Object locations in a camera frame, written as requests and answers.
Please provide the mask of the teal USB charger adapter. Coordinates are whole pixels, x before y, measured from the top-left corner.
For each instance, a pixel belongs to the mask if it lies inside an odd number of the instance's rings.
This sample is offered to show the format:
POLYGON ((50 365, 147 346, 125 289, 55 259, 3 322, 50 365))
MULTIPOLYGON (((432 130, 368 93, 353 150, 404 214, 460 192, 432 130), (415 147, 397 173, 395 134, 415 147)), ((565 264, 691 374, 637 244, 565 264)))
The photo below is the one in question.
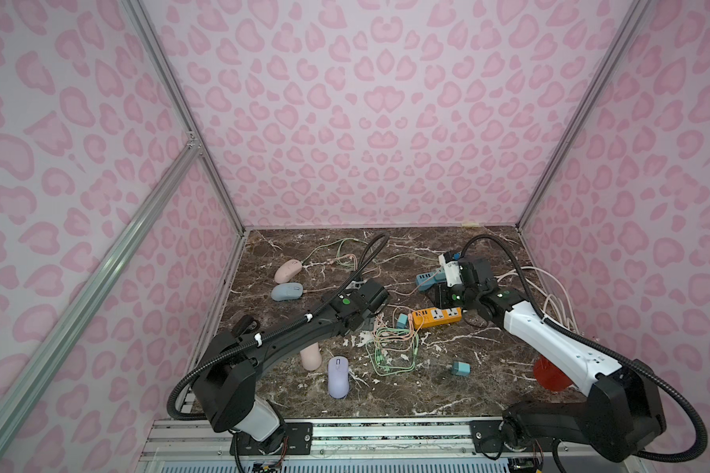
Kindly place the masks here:
POLYGON ((410 317, 406 313, 401 313, 396 321, 396 329, 409 329, 410 317))
POLYGON ((466 362, 453 362, 451 366, 451 373, 454 376, 460 376, 461 378, 467 378, 471 375, 471 365, 466 362))

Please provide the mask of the light blue wireless mouse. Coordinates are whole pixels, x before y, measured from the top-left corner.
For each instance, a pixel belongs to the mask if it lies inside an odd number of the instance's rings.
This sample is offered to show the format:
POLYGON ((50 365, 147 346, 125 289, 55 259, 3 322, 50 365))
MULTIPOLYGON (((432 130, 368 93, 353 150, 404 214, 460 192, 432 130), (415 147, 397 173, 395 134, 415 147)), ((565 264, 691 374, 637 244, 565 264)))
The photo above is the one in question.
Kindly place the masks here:
POLYGON ((282 283, 275 286, 270 297, 275 302, 288 302, 299 300, 305 293, 304 287, 300 283, 282 283))

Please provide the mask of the pink wireless mouse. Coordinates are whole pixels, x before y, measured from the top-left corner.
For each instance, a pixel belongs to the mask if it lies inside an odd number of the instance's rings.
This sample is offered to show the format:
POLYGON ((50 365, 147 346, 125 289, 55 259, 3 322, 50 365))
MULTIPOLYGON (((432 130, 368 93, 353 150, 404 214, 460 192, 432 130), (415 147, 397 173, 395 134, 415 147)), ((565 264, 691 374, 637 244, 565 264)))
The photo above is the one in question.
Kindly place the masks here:
POLYGON ((315 372, 321 364, 323 364, 321 349, 318 343, 314 343, 301 350, 300 357, 302 367, 308 372, 315 372))
POLYGON ((286 284, 299 274, 303 269, 303 263, 298 259, 290 259, 284 262, 274 274, 276 284, 286 284))

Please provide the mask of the lavender wireless mouse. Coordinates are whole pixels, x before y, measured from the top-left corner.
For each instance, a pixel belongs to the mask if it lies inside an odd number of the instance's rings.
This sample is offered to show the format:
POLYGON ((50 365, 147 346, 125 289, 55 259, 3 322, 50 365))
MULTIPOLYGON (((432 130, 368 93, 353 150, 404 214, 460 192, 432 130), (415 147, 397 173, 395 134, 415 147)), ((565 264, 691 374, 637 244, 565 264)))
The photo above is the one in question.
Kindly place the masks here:
POLYGON ((327 365, 327 389, 334 399, 345 398, 349 394, 349 362, 347 358, 337 356, 327 365))

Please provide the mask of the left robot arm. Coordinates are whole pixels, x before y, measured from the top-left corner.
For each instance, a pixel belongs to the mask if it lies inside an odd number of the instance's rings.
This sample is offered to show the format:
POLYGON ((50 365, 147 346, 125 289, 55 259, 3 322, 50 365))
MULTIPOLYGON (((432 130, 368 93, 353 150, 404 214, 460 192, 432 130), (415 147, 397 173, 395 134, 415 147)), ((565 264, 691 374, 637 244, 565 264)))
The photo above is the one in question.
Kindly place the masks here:
POLYGON ((169 417, 205 419, 216 433, 245 434, 275 451, 286 437, 282 416, 256 395, 265 372, 310 346, 360 331, 388 303, 389 293, 363 273, 387 246, 380 233, 366 245, 356 269, 311 309, 252 334, 216 335, 197 366, 177 382, 166 401, 169 417))

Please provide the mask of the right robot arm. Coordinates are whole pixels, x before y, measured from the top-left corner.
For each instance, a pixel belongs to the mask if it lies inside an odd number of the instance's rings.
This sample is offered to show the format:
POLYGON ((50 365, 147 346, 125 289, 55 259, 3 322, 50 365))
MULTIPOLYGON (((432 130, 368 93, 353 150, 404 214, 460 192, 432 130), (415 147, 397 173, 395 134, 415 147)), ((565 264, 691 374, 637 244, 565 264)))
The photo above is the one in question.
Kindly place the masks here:
POLYGON ((489 262, 469 255, 470 244, 445 252, 440 292, 451 307, 473 311, 530 345, 554 364, 585 395, 581 403, 519 402, 509 407, 497 434, 499 449, 525 449, 540 439, 589 445, 614 463, 636 456, 660 463, 685 463, 701 457, 708 431, 693 405, 639 360, 588 339, 547 315, 528 282, 521 289, 499 286, 489 262), (653 453, 650 443, 667 429, 661 396, 667 394, 686 413, 694 440, 680 453, 653 453))

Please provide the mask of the blue power strip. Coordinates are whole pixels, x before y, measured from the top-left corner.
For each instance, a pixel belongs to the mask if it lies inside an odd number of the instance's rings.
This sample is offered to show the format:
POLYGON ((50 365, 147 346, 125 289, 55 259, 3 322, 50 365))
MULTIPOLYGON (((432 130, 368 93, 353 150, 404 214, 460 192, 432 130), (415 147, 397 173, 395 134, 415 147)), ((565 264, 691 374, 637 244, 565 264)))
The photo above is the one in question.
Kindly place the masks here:
POLYGON ((418 274, 415 277, 416 289, 421 293, 424 293, 431 289, 433 286, 445 283, 446 275, 442 268, 434 269, 432 271, 418 274))

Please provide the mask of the orange power strip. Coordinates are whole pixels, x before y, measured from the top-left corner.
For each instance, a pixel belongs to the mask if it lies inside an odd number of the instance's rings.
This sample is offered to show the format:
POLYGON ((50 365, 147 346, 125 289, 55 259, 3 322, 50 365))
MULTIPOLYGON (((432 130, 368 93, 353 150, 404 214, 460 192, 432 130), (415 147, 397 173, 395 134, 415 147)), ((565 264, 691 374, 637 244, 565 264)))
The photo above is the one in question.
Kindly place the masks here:
POLYGON ((451 309, 420 309, 411 313, 413 327, 416 330, 425 330, 431 327, 456 323, 462 320, 462 309, 452 307, 451 309))

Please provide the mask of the red emergency stop button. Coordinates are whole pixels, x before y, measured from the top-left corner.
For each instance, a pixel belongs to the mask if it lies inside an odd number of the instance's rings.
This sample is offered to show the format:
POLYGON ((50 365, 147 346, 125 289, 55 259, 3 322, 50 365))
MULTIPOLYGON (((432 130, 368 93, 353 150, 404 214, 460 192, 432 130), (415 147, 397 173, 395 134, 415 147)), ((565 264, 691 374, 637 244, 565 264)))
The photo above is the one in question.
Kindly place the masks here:
POLYGON ((552 392, 562 392, 572 386, 572 380, 544 356, 534 364, 534 378, 541 387, 552 392))

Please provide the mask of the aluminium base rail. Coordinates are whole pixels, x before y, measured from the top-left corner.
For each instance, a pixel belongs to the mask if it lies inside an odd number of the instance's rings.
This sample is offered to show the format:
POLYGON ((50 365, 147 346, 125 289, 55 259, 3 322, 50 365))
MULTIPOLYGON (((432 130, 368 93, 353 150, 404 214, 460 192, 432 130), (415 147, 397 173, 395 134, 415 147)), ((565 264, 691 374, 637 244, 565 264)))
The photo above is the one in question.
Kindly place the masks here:
POLYGON ((549 439, 508 449, 494 434, 498 417, 294 419, 286 451, 254 447, 234 455, 230 434, 205 421, 159 421, 138 472, 648 472, 629 458, 612 463, 587 445, 549 439))

